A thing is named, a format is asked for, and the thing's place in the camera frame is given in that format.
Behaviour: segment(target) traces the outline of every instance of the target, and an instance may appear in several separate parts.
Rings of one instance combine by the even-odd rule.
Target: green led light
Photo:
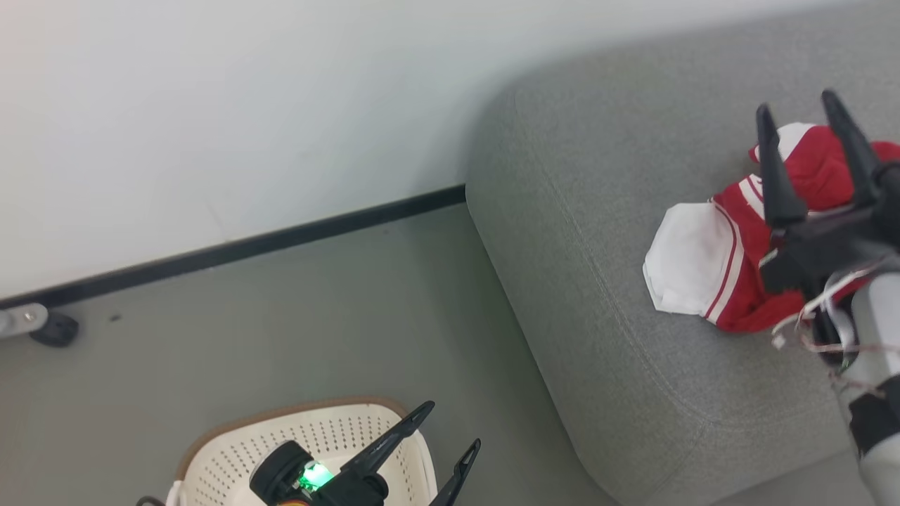
[[[327,467],[321,462],[316,462],[312,467],[307,467],[306,471],[303,471],[303,475],[297,480],[297,483],[310,492],[316,492],[334,477]]]

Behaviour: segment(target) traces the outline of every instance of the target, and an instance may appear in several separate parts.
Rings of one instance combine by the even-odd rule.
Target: white wall
[[[3,0],[0,298],[464,181],[526,66],[827,0]]]

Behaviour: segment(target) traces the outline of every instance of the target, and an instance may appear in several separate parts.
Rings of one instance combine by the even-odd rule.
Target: gray fabric upholstery
[[[848,446],[816,357],[655,312],[641,264],[669,206],[752,169],[763,101],[822,122],[834,86],[900,138],[897,26],[900,7],[857,5],[609,50],[486,113],[472,217],[581,462],[623,504],[709,504]]]

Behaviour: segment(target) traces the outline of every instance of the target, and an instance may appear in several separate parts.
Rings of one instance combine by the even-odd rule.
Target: red and white clothing
[[[791,123],[778,129],[778,151],[810,212],[848,203],[853,185],[841,142],[827,126]],[[873,142],[882,160],[900,146]],[[750,157],[759,162],[759,148]],[[656,232],[643,275],[658,311],[700,315],[723,330],[754,332],[798,312],[796,292],[767,294],[758,265],[769,252],[762,179],[747,176],[707,203],[671,207]]]

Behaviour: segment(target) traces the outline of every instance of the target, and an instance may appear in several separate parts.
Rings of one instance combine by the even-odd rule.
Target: laundry basket
[[[394,401],[352,398],[270,411],[212,430],[182,459],[166,506],[264,506],[250,491],[250,473],[283,441],[297,441],[337,474],[404,416]],[[386,506],[427,506],[437,495],[431,454],[418,431],[400,443],[379,474],[390,491]]]

